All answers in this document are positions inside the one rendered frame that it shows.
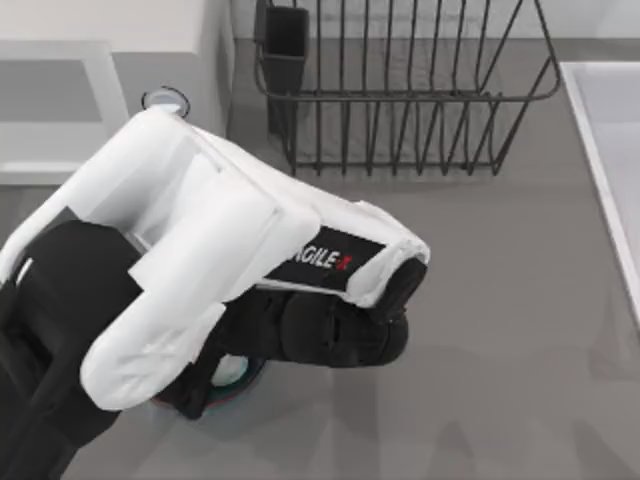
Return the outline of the round teal rimmed plate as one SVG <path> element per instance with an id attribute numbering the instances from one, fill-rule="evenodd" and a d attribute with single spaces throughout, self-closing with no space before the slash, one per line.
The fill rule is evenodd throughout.
<path id="1" fill-rule="evenodd" d="M 259 378 L 265 366 L 264 359 L 233 355 L 223 356 L 211 377 L 209 395 L 202 416 L 207 411 L 228 404 L 247 392 Z M 153 398 L 153 402 L 173 409 L 160 402 L 160 393 Z"/>

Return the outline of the small clear round cup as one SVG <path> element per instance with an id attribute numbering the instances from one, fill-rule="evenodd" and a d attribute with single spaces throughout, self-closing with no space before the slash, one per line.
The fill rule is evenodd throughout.
<path id="1" fill-rule="evenodd" d="M 159 107 L 181 118 L 187 117 L 191 109 L 187 96 L 168 86 L 145 92 L 141 98 L 141 106 L 143 110 Z"/>

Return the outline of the dark utensil holder cup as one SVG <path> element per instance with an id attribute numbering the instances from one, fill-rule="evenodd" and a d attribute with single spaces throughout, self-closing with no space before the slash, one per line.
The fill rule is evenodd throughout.
<path id="1" fill-rule="evenodd" d="M 309 11 L 257 0 L 254 41 L 266 91 L 277 97 L 297 95 L 308 57 Z"/>

